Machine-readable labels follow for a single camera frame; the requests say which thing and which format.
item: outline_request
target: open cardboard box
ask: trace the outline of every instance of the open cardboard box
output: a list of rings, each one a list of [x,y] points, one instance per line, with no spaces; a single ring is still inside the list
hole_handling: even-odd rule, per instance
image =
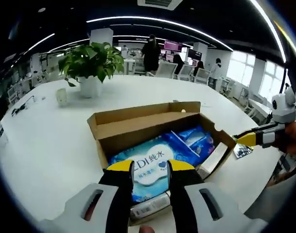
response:
[[[213,169],[211,161],[209,162],[209,173],[213,172],[231,154],[236,143],[226,132],[215,130],[214,123],[200,113],[200,107],[200,102],[173,102],[94,113],[87,122],[96,140],[102,168],[107,168],[108,158],[125,149],[162,133],[181,132],[200,125],[206,132],[210,132],[214,140],[216,149],[213,154],[217,151],[219,153],[217,161],[213,162]],[[200,174],[204,163],[196,167]],[[165,211],[162,209],[153,215],[132,221],[131,225],[151,220]]]

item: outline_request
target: potted plant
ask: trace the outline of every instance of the potted plant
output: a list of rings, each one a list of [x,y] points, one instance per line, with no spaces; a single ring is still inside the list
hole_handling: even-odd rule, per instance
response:
[[[106,76],[111,79],[115,70],[124,71],[123,64],[120,51],[106,42],[78,46],[58,61],[59,71],[64,72],[69,86],[75,86],[69,78],[75,79],[86,98],[100,96]]]

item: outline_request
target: green leaves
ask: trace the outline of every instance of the green leaves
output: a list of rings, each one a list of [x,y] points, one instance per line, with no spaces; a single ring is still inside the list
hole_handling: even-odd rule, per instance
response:
[[[106,42],[78,46],[58,62],[59,71],[64,72],[66,77],[78,80],[78,77],[97,76],[101,82],[106,76],[111,78],[115,70],[124,71],[123,64],[120,51]],[[75,86],[68,78],[65,80],[69,86]]]

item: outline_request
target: ceiling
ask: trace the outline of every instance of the ceiling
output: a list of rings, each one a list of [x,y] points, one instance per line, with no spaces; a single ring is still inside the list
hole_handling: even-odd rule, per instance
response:
[[[294,10],[291,10],[289,4],[283,5],[281,2],[276,0],[277,9],[280,11],[285,9],[289,23],[296,25],[294,19],[296,5]],[[39,13],[38,10],[42,7],[46,10]],[[111,19],[86,23],[87,20],[112,16],[145,16],[178,22],[207,33],[225,42],[234,50],[258,53],[261,57],[281,62],[273,36],[248,0],[183,0],[173,11],[138,6],[137,0],[97,1],[95,6],[90,2],[86,5],[68,4],[66,6],[64,4],[44,6],[34,3],[28,4],[27,7],[20,1],[14,3],[10,9],[7,6],[1,7],[0,11],[2,9],[7,14],[4,16],[3,24],[0,25],[0,45],[2,45],[0,46],[0,64],[5,57],[17,53],[7,62],[10,64],[19,57],[19,54],[52,33],[55,35],[28,53],[45,52],[66,43],[88,38],[90,30],[103,27],[110,27],[114,35],[155,34],[156,37],[176,42],[190,45],[193,42],[202,42],[217,49],[228,50],[206,36],[163,22]]]

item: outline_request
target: wet wipes package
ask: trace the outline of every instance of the wet wipes package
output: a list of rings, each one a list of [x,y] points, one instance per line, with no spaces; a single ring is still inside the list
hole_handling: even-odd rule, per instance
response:
[[[200,156],[199,164],[204,162],[215,149],[210,133],[205,133],[200,126],[180,132],[177,135]]]
[[[135,161],[134,202],[143,202],[168,190],[167,160],[185,161],[193,166],[201,161],[200,156],[174,132],[125,150],[113,156],[108,163],[111,165],[126,159]]]

